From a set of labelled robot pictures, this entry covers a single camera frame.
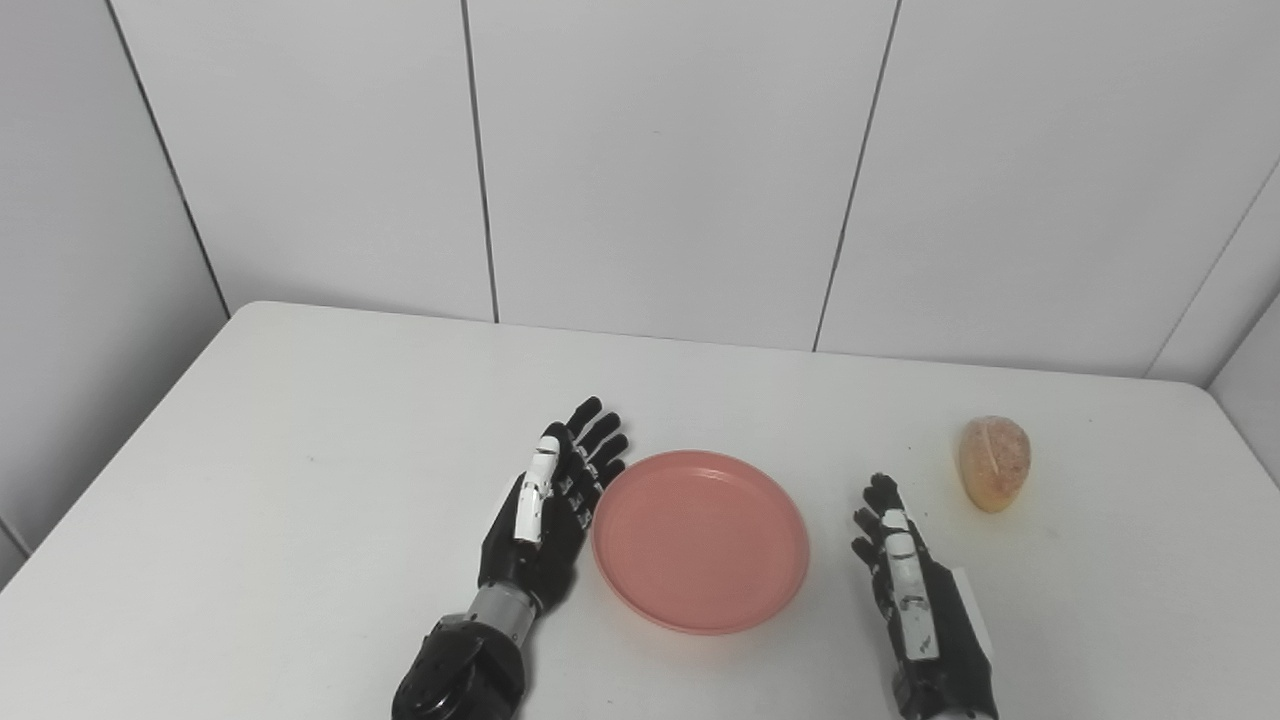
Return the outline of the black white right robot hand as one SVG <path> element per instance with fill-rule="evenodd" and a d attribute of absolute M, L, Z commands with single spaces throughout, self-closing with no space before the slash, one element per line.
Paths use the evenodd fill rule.
<path fill-rule="evenodd" d="M 851 548 L 870 573 L 896 669 L 904 719 L 997 719 L 992 664 L 972 592 L 936 561 L 896 480 L 876 473 L 852 520 Z"/>

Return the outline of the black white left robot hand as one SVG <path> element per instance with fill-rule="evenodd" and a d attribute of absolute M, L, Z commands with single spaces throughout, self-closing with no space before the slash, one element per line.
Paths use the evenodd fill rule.
<path fill-rule="evenodd" d="M 511 585 L 538 612 L 562 603 L 605 489 L 625 470 L 628 437 L 591 396 L 541 433 L 481 543 L 477 585 Z"/>

